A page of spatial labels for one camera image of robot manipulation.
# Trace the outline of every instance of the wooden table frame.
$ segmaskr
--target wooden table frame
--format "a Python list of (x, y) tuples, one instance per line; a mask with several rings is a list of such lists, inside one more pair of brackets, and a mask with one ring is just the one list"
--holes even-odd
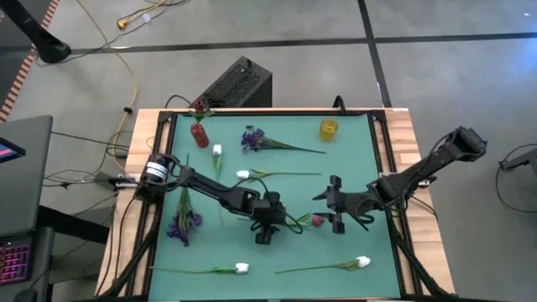
[[(249, 112), (270, 114), (337, 114), (338, 108), (226, 108), (217, 109), (219, 112), (248, 114)], [(133, 131), (133, 138), (128, 153), (125, 172), (130, 175), (139, 175), (152, 152), (170, 151), (171, 142), (167, 139), (172, 112), (187, 113), (188, 109), (142, 109)], [(370, 126), (374, 128), (372, 139), (376, 139), (375, 153), (378, 157), (378, 169), (383, 173), (402, 171), (420, 160), (420, 152), (415, 140), (414, 129), (410, 121), (408, 109), (382, 109), (382, 108), (348, 108), (350, 114), (369, 113)], [(432, 206), (428, 190), (418, 189), (415, 193), (420, 200)], [(133, 254), (135, 244), (147, 233), (154, 217), (154, 207), (142, 205), (135, 201), (127, 209), (128, 202), (133, 197), (133, 190), (123, 190), (117, 198), (116, 212), (114, 214), (111, 236), (108, 238), (107, 249), (102, 262), (101, 273), (97, 284), (102, 284), (100, 293), (108, 289), (115, 274), (120, 274)], [(120, 221), (123, 216), (123, 234), (121, 235), (121, 252), (119, 257), (118, 238), (120, 237)], [(447, 266), (446, 255), (435, 218), (423, 206), (410, 202), (409, 209), (403, 219), (396, 219), (398, 229), (406, 240), (411, 239), (412, 247), (417, 258), (436, 282), (446, 291), (453, 292), (451, 275)], [(144, 226), (144, 232), (138, 232)], [(135, 278), (132, 278), (123, 289), (122, 294), (147, 294), (149, 291), (149, 278), (147, 268), (153, 262), (154, 250), (149, 250), (138, 265)], [(404, 255), (399, 250), (395, 254), (398, 263), (399, 287), (407, 294), (419, 294), (421, 284), (410, 268)]]

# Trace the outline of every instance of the black clamp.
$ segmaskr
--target black clamp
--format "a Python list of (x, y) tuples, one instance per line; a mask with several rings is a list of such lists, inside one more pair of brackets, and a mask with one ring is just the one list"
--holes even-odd
[(341, 96), (336, 96), (336, 100), (334, 100), (332, 108), (340, 108), (341, 114), (347, 114), (347, 108), (345, 107), (345, 102), (343, 101), (343, 98)]

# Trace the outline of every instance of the red vase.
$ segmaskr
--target red vase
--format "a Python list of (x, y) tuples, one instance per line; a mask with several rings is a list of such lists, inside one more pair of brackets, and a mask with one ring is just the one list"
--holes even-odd
[(207, 133), (205, 132), (205, 129), (203, 126), (201, 126), (200, 123), (195, 122), (190, 126), (190, 133), (192, 133), (192, 137), (196, 141), (196, 144), (200, 148), (206, 148), (209, 145), (209, 138), (207, 137)]

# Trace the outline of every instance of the small yellow container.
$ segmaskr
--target small yellow container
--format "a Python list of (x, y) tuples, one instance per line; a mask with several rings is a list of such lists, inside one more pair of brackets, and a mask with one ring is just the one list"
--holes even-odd
[(339, 124), (336, 120), (324, 119), (321, 122), (321, 129), (319, 131), (319, 139), (321, 141), (331, 141), (337, 133)]

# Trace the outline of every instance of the red flower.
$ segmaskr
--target red flower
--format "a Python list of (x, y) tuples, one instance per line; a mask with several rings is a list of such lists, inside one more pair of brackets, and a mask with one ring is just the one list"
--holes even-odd
[(321, 216), (313, 215), (311, 217), (311, 224), (313, 224), (315, 227), (320, 227), (323, 222), (325, 222), (325, 219)]

